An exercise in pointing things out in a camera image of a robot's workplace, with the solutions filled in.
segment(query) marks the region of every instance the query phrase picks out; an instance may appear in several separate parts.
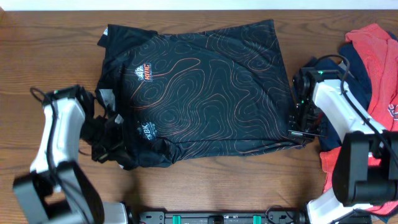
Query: wooden tabletop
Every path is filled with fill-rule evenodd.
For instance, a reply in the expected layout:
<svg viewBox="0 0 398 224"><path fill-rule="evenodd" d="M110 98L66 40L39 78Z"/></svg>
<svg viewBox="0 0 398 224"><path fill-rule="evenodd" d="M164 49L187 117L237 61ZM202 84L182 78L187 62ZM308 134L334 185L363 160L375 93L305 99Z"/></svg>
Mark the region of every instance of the wooden tabletop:
<svg viewBox="0 0 398 224"><path fill-rule="evenodd" d="M26 222L12 181L29 171L44 128L43 110L29 87L48 91L79 84L93 91L104 58L96 43L107 24L180 33L273 19L291 79L310 57L336 53L350 30L377 22L398 34L397 18L397 11L6 12L0 22L0 223ZM90 153L85 143L80 147ZM85 156L80 165L103 200L123 200L137 210L260 212L271 205L301 207L321 195L325 174L318 151L314 142L302 150L130 172Z"/></svg>

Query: white wall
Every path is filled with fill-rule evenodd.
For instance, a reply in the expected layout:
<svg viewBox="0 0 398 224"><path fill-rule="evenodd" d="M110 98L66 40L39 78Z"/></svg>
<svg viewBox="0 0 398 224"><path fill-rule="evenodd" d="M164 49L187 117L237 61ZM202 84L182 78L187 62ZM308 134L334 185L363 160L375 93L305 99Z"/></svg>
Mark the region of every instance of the white wall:
<svg viewBox="0 0 398 224"><path fill-rule="evenodd" d="M5 11L398 9L398 0L0 0L0 6Z"/></svg>

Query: red cloth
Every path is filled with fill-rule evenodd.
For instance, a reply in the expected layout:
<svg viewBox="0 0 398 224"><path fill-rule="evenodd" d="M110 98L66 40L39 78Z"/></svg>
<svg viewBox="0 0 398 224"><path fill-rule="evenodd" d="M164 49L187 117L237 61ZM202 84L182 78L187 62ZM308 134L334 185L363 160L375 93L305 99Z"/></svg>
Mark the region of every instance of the red cloth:
<svg viewBox="0 0 398 224"><path fill-rule="evenodd" d="M386 129L398 131L398 42L382 30L379 25L371 24L360 30L346 34L346 41L352 42L359 53L372 84L372 98L368 113ZM331 177L341 147L330 152L321 152L322 169L326 172L323 191L331 188ZM379 160L369 158L370 166L378 166ZM398 201L375 206L368 211L387 215L398 205Z"/></svg>

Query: robotic arm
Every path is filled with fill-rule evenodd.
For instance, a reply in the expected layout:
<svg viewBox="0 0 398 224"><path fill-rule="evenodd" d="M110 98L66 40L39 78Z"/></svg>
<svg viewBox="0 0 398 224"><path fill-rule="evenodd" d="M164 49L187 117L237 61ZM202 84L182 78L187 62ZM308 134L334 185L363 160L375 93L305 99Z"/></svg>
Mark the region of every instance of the robotic arm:
<svg viewBox="0 0 398 224"><path fill-rule="evenodd" d="M290 117L289 133L298 138L314 139L320 130L314 118L324 113L343 142L333 173L333 188L309 202L304 210L269 209L265 214L146 212L140 214L140 222L327 224L346 217L353 210L397 200L398 168L391 152L398 153L398 134L386 131L373 120L344 83L346 96L374 128L365 125L341 94L340 78L339 71L314 68L302 68L294 78L299 103ZM46 123L39 153L30 167L30 174L14 181L14 192L29 223L132 222L123 204L101 201L77 164L80 138L92 145L95 161L104 162L111 151L124 151L123 119L118 114L109 119L94 119L94 97L79 86L46 95L43 101ZM386 150L374 129L387 140L392 151ZM381 159L380 167L368 167L370 154ZM51 195L53 189L62 189L66 200L48 205L44 198Z"/></svg>

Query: black shirt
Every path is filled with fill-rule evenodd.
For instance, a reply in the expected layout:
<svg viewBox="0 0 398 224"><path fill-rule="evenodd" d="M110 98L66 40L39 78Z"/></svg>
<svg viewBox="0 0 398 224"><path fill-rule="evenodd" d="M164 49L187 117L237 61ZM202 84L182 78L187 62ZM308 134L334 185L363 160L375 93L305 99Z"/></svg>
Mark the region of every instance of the black shirt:
<svg viewBox="0 0 398 224"><path fill-rule="evenodd" d="M125 169L299 146L272 20L190 34L108 25L97 97L124 118Z"/></svg>

